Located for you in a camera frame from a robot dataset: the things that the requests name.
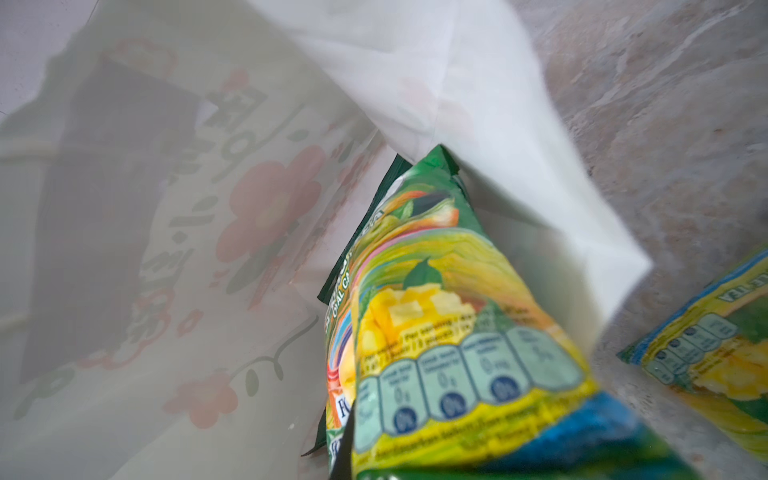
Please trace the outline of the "green Real crisps bag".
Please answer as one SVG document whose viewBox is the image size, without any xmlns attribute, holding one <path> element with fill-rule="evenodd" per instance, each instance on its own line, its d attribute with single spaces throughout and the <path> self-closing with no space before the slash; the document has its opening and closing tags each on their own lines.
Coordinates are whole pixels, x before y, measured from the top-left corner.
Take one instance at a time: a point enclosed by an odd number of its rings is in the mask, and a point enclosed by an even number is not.
<svg viewBox="0 0 768 480">
<path fill-rule="evenodd" d="M 336 261 L 333 269 L 331 270 L 329 276 L 327 277 L 325 283 L 323 284 L 322 289 L 320 290 L 317 296 L 318 300 L 321 301 L 324 305 L 329 306 L 331 304 L 331 301 L 334 297 L 333 291 L 334 291 L 334 288 L 336 287 L 338 277 L 341 274 L 343 267 L 345 265 L 347 255 L 351 251 L 352 247 L 354 246 L 357 238 L 362 234 L 362 231 L 364 230 L 364 228 L 366 227 L 366 225 L 374 215 L 377 205 L 385 198 L 385 196 L 387 195 L 387 191 L 392 186 L 392 184 L 402 174 L 408 171 L 411 167 L 412 167 L 412 164 L 408 162 L 405 158 L 403 158 L 400 155 L 395 156 L 392 164 L 390 165 L 384 177 L 382 178 L 381 182 L 379 183 L 365 215 L 363 216 L 362 220 L 358 224 L 352 237 L 347 242 L 344 250 L 342 251 L 342 254 L 339 256 L 338 260 Z"/>
</svg>

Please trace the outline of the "white floral paper bag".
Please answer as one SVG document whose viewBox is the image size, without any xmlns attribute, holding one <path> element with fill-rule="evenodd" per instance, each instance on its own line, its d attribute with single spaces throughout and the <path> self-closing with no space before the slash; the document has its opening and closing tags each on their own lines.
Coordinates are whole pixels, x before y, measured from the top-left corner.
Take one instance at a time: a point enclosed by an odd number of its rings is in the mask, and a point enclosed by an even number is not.
<svg viewBox="0 0 768 480">
<path fill-rule="evenodd" d="M 510 2 L 100 2 L 1 125 L 2 477 L 324 477 L 318 294 L 436 145 L 593 349 L 651 263 Z"/>
</svg>

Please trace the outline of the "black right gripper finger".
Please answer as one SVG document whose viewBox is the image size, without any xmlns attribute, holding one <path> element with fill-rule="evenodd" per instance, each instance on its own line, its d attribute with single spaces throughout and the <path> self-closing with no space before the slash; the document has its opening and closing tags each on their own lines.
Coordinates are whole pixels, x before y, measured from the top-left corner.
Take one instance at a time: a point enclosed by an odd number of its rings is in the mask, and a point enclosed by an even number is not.
<svg viewBox="0 0 768 480">
<path fill-rule="evenodd" d="M 333 467 L 330 469 L 330 480 L 353 480 L 352 450 L 354 446 L 354 430 L 356 422 L 356 405 L 352 405 L 349 418 L 345 425 L 343 436 L 338 444 L 338 451 Z"/>
</svg>

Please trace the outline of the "green Fox's candy packet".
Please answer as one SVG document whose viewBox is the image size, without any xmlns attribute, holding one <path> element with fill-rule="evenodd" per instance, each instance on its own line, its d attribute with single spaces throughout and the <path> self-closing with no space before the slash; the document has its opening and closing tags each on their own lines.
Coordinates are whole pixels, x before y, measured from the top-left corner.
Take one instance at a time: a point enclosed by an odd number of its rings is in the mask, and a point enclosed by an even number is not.
<svg viewBox="0 0 768 480">
<path fill-rule="evenodd" d="M 484 232 L 443 147 L 402 174 L 324 321 L 329 474 L 356 405 L 354 479 L 693 479 L 604 392 Z"/>
<path fill-rule="evenodd" d="M 709 283 L 618 358 L 767 462 L 767 248 Z"/>
</svg>

